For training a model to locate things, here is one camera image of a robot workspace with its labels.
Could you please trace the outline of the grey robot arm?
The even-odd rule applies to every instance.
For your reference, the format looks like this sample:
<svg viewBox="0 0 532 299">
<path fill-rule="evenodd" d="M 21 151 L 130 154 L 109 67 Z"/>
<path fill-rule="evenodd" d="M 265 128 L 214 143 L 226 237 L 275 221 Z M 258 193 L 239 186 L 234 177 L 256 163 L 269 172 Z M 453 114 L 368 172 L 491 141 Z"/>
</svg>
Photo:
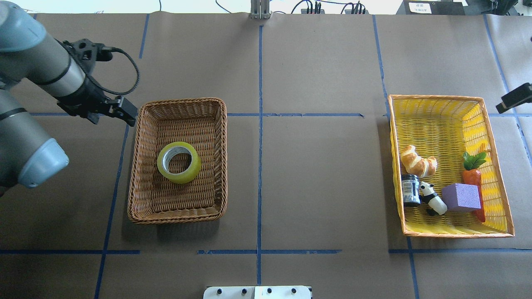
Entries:
<svg viewBox="0 0 532 299">
<path fill-rule="evenodd" d="M 88 39 L 60 41 L 14 2 L 2 0 L 0 7 L 0 185 L 5 193 L 16 185 L 33 189 L 69 164 L 59 142 L 15 98 L 15 86 L 32 83 L 69 116 L 93 124 L 107 116 L 133 127 L 138 109 L 126 99 L 129 91 L 103 87 L 92 72 L 97 62 L 108 62 L 116 53 L 125 55 L 135 69 L 131 90 L 138 86 L 140 72 L 123 49 Z"/>
</svg>

